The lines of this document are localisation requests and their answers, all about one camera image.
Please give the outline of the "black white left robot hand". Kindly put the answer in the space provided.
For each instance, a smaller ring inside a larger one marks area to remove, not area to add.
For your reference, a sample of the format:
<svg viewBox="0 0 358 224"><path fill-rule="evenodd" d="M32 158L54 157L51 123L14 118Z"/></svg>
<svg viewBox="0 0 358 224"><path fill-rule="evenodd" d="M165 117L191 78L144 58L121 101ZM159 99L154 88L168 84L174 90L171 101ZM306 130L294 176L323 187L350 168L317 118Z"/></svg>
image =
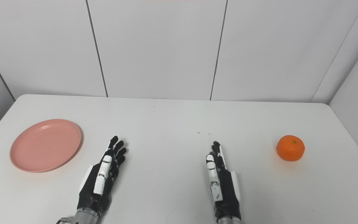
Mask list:
<svg viewBox="0 0 358 224"><path fill-rule="evenodd" d="M123 140L114 136L101 160L90 167L79 192L77 210L90 209L101 216L108 209L113 184L126 159L127 149L124 144Z"/></svg>

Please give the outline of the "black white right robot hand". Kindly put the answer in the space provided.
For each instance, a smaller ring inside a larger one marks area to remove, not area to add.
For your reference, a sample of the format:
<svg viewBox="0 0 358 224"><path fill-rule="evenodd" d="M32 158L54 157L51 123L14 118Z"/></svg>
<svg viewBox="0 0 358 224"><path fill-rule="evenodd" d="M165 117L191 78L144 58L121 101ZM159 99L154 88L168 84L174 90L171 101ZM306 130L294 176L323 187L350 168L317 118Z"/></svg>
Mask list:
<svg viewBox="0 0 358 224"><path fill-rule="evenodd" d="M211 149L206 156L206 167L216 223L241 224L241 197L237 175L227 168L223 150L218 141L213 142Z"/></svg>

